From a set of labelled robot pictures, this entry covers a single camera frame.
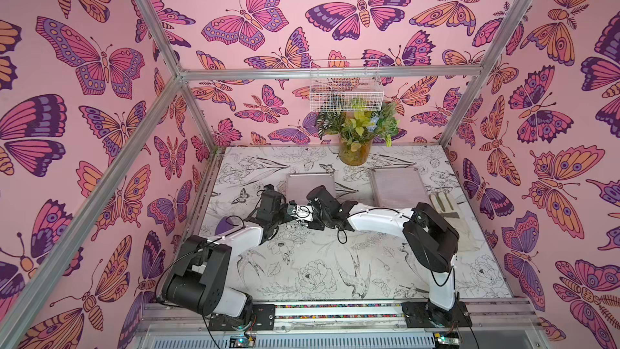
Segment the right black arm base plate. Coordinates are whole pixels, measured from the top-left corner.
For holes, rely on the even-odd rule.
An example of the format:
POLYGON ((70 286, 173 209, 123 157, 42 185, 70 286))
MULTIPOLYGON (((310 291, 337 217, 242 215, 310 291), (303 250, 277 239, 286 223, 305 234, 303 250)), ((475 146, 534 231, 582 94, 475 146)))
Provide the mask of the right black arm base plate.
POLYGON ((457 301, 448 311, 430 301, 407 301, 401 306, 408 328, 461 328, 472 327, 466 305, 457 301))

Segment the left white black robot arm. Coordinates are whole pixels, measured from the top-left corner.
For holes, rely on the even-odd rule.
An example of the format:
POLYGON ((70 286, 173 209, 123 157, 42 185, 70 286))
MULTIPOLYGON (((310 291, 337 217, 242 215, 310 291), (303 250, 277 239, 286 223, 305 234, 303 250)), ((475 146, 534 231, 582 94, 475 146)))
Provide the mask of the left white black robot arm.
POLYGON ((252 297, 227 286, 230 260, 271 240, 290 219, 285 196, 266 185, 258 207, 242 224, 213 238, 190 236, 182 244, 162 282, 161 301, 202 317, 217 314, 247 324, 253 313, 252 297))

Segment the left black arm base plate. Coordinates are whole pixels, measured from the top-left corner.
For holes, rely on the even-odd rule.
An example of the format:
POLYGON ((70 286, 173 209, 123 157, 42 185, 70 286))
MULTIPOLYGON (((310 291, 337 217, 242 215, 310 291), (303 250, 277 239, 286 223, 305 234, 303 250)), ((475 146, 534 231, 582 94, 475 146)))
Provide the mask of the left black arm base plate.
POLYGON ((245 307, 240 317, 214 314, 208 322, 210 331, 273 331, 275 323, 274 304, 258 304, 245 307))

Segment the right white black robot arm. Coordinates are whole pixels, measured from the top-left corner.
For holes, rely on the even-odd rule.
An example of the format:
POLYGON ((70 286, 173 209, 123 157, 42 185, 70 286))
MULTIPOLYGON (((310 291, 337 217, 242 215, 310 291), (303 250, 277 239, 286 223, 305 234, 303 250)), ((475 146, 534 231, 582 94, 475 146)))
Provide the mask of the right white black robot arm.
POLYGON ((420 202, 414 208, 395 209, 352 200, 340 203, 323 185, 311 190, 307 200, 320 229, 375 232, 404 239, 429 272, 429 309, 447 313, 455 308, 454 270, 460 234, 432 205, 420 202))

